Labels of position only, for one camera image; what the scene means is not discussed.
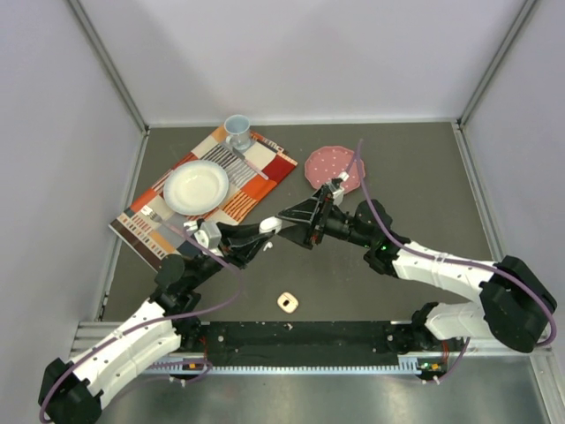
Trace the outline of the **white earbuds charging case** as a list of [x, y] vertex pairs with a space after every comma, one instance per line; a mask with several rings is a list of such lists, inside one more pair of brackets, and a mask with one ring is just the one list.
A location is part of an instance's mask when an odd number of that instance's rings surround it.
[[277, 234], [283, 227], [283, 221], [276, 217], [270, 216], [268, 218], [263, 219], [259, 224], [259, 233], [260, 234], [267, 234], [273, 232]]

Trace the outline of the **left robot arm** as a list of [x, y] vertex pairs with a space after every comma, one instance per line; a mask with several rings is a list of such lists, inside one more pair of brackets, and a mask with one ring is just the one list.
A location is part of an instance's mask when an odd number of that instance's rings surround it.
[[45, 369], [42, 423], [95, 423], [118, 393], [160, 358], [200, 340], [196, 288], [226, 269], [238, 274], [282, 228], [271, 216], [251, 225], [191, 222], [183, 234], [196, 253], [166, 255], [155, 291], [119, 327], [69, 360]]

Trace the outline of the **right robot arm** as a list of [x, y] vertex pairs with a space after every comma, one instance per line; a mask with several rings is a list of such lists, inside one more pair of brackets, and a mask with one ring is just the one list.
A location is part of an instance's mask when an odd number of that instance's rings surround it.
[[278, 213], [289, 223], [280, 236], [311, 249], [329, 236], [365, 248], [365, 262], [380, 275], [452, 292], [460, 304], [431, 302], [411, 318], [412, 339], [425, 350], [456, 337], [495, 339], [529, 353], [556, 336], [555, 298], [524, 261], [472, 261], [434, 251], [391, 229], [392, 219], [375, 199], [361, 201], [354, 214], [340, 210], [324, 185], [310, 198]]

